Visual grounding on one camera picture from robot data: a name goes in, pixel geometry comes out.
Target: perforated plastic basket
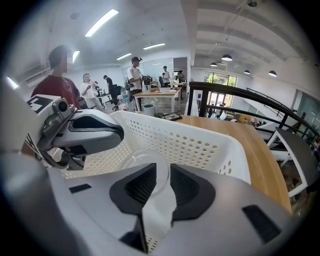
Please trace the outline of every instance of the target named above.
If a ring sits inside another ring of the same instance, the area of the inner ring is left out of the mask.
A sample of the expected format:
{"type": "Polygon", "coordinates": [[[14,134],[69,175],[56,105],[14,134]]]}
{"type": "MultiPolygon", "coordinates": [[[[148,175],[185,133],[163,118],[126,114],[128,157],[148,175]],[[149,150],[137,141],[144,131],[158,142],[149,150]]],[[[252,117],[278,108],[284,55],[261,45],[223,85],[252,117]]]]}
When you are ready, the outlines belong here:
{"type": "Polygon", "coordinates": [[[251,184],[245,151],[230,136],[127,111],[110,116],[122,126],[123,141],[113,149],[87,156],[83,170],[62,170],[66,179],[119,171],[134,152],[151,149],[168,164],[193,166],[251,184]]]}
{"type": "MultiPolygon", "coordinates": [[[[123,141],[116,148],[87,156],[81,171],[62,170],[66,179],[119,171],[134,153],[152,150],[166,159],[168,167],[171,163],[193,166],[251,184],[245,151],[230,136],[127,111],[117,111],[110,116],[122,126],[123,141]]],[[[161,171],[157,165],[157,183],[161,171]]],[[[142,210],[150,253],[171,229],[172,212],[176,206],[167,176],[163,189],[153,194],[142,210]]]]}

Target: man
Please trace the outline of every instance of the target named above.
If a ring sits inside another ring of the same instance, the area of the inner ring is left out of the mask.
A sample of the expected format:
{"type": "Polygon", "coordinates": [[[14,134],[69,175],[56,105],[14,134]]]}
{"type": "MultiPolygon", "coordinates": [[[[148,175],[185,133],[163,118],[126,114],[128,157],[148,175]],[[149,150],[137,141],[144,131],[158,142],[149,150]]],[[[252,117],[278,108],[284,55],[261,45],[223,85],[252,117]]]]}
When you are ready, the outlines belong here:
{"type": "Polygon", "coordinates": [[[37,94],[60,96],[65,98],[68,104],[79,108],[79,90],[72,80],[62,76],[67,72],[69,63],[72,63],[72,57],[68,57],[69,54],[70,51],[65,45],[60,45],[50,52],[51,73],[36,86],[31,96],[37,94]]]}
{"type": "Polygon", "coordinates": [[[178,78],[179,78],[179,83],[181,83],[184,80],[185,75],[182,73],[182,70],[178,72],[178,78]]]}
{"type": "Polygon", "coordinates": [[[162,78],[163,78],[163,87],[169,87],[168,84],[170,84],[170,74],[167,71],[167,66],[163,66],[162,78]]]}
{"type": "Polygon", "coordinates": [[[103,76],[103,79],[106,80],[106,84],[108,86],[108,92],[110,93],[110,90],[113,89],[113,83],[112,83],[112,79],[110,77],[108,77],[106,74],[103,76]]]}
{"type": "MultiPolygon", "coordinates": [[[[141,93],[142,92],[142,87],[141,87],[141,72],[140,70],[137,68],[139,67],[140,64],[140,60],[138,57],[133,57],[131,59],[131,67],[129,67],[128,71],[127,71],[127,75],[128,75],[128,79],[131,85],[133,85],[132,87],[130,87],[130,94],[133,96],[137,93],[141,93]]],[[[141,107],[141,98],[138,98],[138,102],[139,102],[139,106],[140,109],[142,109],[141,107]]]]}
{"type": "Polygon", "coordinates": [[[85,73],[82,78],[81,95],[84,97],[88,108],[96,107],[101,112],[104,112],[104,108],[97,98],[98,91],[96,90],[96,83],[91,81],[90,74],[88,73],[85,73]]]}

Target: white t-shirt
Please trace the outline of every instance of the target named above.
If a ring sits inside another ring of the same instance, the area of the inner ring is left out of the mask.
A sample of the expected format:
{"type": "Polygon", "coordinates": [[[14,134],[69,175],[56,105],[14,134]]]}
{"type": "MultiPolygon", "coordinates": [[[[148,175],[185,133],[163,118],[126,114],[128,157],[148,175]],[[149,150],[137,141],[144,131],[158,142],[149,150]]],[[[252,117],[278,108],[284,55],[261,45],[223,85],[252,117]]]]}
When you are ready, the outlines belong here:
{"type": "Polygon", "coordinates": [[[163,82],[164,83],[170,83],[170,74],[168,71],[163,71],[162,73],[164,73],[163,75],[163,82]]]}
{"type": "Polygon", "coordinates": [[[81,96],[87,100],[87,99],[93,99],[98,95],[98,92],[96,89],[93,89],[92,87],[86,91],[86,94],[83,95],[83,93],[85,92],[87,86],[91,86],[91,83],[89,82],[83,82],[81,84],[81,96]]]}
{"type": "MultiPolygon", "coordinates": [[[[140,74],[141,74],[140,70],[136,67],[133,67],[133,66],[129,67],[129,69],[127,71],[129,81],[132,78],[134,78],[134,79],[139,78],[140,74]]],[[[134,87],[131,87],[130,91],[135,90],[135,89],[141,90],[141,82],[139,80],[132,82],[132,84],[134,85],[134,87]]]]}

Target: black pants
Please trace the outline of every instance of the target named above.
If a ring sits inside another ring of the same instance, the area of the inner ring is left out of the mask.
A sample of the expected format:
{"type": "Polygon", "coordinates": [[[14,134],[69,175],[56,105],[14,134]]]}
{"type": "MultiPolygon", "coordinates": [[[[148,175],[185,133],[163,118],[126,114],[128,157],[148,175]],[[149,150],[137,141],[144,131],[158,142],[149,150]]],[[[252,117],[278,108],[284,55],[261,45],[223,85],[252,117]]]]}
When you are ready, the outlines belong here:
{"type": "MultiPolygon", "coordinates": [[[[131,90],[130,93],[132,96],[134,96],[135,94],[142,93],[142,89],[134,89],[134,90],[131,90]]],[[[142,111],[141,98],[138,98],[138,102],[139,102],[140,110],[142,111]]]]}

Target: ceiling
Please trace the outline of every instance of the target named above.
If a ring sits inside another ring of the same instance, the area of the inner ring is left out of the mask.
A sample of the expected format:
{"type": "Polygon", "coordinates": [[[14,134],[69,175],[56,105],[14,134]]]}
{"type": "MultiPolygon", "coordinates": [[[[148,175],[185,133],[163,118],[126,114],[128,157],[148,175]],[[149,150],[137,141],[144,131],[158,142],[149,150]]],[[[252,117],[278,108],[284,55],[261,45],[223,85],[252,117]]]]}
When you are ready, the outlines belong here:
{"type": "Polygon", "coordinates": [[[188,47],[179,0],[53,0],[24,21],[12,44],[7,72],[21,81],[48,68],[49,52],[61,44],[80,51],[74,65],[86,66],[121,64],[127,58],[116,58],[127,53],[141,56],[144,47],[163,42],[163,50],[188,47]],[[85,37],[111,9],[119,13],[91,37],[85,37]],[[72,14],[78,18],[71,19],[72,14]]]}
{"type": "Polygon", "coordinates": [[[197,1],[195,66],[210,67],[229,54],[228,68],[254,73],[273,62],[312,59],[312,47],[295,20],[274,0],[256,2],[250,7],[248,0],[197,1]]]}

